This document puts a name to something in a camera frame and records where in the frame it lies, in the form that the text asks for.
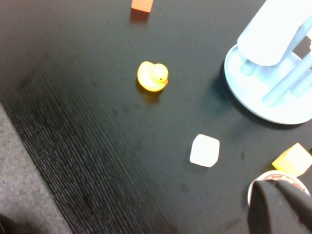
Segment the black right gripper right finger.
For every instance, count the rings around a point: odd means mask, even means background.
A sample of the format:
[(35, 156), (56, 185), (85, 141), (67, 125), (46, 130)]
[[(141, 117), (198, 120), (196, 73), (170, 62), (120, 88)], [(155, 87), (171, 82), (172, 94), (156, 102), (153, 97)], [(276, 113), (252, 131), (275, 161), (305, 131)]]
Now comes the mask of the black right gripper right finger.
[(310, 234), (312, 197), (285, 181), (256, 181), (247, 220), (251, 234)]

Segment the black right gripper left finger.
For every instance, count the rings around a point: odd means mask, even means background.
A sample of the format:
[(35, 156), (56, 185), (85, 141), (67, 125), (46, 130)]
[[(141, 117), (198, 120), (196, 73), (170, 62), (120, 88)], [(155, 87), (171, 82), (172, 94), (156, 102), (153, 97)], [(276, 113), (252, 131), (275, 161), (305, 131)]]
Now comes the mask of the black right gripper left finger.
[(1, 234), (14, 234), (16, 231), (16, 222), (7, 216), (0, 216), (0, 233)]

